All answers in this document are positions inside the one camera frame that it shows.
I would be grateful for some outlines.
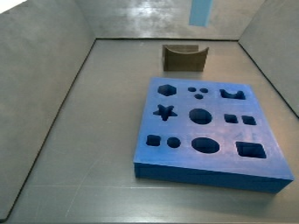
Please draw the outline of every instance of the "gray wall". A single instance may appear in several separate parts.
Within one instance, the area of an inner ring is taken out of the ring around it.
[[[299,1],[266,0],[238,43],[299,116]]]
[[[94,37],[70,0],[0,15],[0,220],[4,220]]]
[[[97,38],[234,39],[264,0],[213,0],[208,27],[189,25],[192,0],[76,0]]]

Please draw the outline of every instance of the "small square hole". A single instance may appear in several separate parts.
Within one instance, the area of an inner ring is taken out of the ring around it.
[[[161,138],[158,136],[149,135],[146,136],[145,144],[149,146],[158,146],[161,142]]]
[[[224,120],[226,123],[238,123],[238,119],[234,115],[224,115]]]
[[[242,115],[241,120],[242,120],[242,123],[246,124],[246,125],[257,125],[253,116]]]
[[[266,158],[266,154],[260,143],[236,142],[237,154],[246,158]]]

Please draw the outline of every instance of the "small circular hole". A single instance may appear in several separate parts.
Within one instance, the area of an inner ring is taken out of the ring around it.
[[[170,148],[177,148],[181,145],[181,141],[177,137],[169,137],[166,140],[166,144]]]
[[[196,91],[196,88],[194,87],[188,87],[188,91],[189,92],[194,92]]]
[[[196,94],[193,97],[194,97],[197,100],[202,99],[202,95],[201,95],[201,94]]]
[[[208,90],[205,87],[202,87],[202,88],[200,89],[200,91],[201,91],[204,94],[206,94],[206,93],[209,92],[209,90]]]

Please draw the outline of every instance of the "blue foam block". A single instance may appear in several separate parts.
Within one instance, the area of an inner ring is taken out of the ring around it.
[[[134,176],[268,193],[292,182],[248,85],[152,78]]]

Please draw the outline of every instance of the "brown arch block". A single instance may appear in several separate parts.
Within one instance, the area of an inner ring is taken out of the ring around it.
[[[197,45],[162,45],[162,70],[201,72],[209,48]]]

